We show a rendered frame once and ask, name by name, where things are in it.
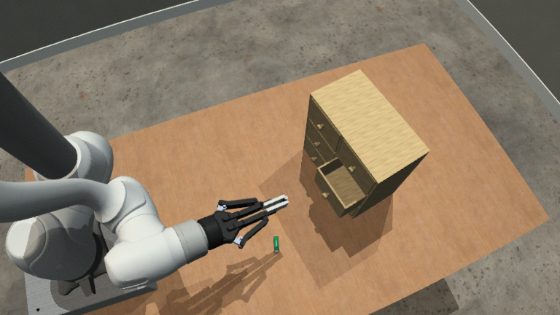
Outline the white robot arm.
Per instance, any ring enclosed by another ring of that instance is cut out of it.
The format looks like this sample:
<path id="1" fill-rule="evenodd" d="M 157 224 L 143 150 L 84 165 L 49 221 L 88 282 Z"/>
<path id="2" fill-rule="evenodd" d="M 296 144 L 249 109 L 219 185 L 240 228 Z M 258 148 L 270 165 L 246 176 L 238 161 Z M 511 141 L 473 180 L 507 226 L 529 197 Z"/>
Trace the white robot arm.
<path id="1" fill-rule="evenodd" d="M 36 180 L 0 181 L 0 223 L 14 222 L 7 254 L 32 276 L 60 280 L 60 295 L 79 286 L 95 294 L 94 279 L 104 273 L 119 289 L 141 287 L 208 254 L 201 224 L 166 228 L 140 182 L 109 182 L 114 156 L 104 137 L 63 136 L 1 72 L 0 147 Z M 101 223 L 120 241 L 110 251 Z"/>

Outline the tall wooden chest of drawers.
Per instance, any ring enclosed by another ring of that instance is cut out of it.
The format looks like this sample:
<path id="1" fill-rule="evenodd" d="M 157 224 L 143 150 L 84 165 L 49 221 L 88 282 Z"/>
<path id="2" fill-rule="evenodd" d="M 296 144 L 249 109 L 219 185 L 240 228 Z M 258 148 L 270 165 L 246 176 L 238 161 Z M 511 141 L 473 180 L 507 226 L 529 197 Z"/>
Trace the tall wooden chest of drawers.
<path id="1" fill-rule="evenodd" d="M 304 149 L 311 98 L 341 135 L 334 158 L 344 139 L 376 181 L 352 219 L 393 194 L 430 151 L 360 69 L 310 93 Z"/>

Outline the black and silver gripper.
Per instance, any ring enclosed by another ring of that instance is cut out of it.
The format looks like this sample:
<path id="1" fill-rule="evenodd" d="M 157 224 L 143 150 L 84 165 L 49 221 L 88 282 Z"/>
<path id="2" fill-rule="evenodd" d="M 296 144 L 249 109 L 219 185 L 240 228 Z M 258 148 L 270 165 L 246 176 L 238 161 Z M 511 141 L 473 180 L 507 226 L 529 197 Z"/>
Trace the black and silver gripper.
<path id="1" fill-rule="evenodd" d="M 215 249 L 223 244 L 231 243 L 238 245 L 238 248 L 242 249 L 245 243 L 252 236 L 267 225 L 269 221 L 268 216 L 275 214 L 278 210 L 283 209 L 288 205 L 288 200 L 281 203 L 284 196 L 285 195 L 281 195 L 277 198 L 269 199 L 264 202 L 259 202 L 256 198 L 247 198 L 235 201 L 219 200 L 217 204 L 217 211 L 215 211 L 212 215 L 197 221 L 197 223 L 201 224 L 206 233 L 209 242 L 208 250 Z M 233 213 L 225 211 L 226 209 L 239 209 L 244 207 L 248 208 L 235 211 Z M 264 209 L 266 210 L 238 221 L 243 217 Z M 236 238 L 240 229 L 243 229 L 260 220 L 262 221 L 246 233 L 244 237 L 240 236 L 239 238 Z"/>

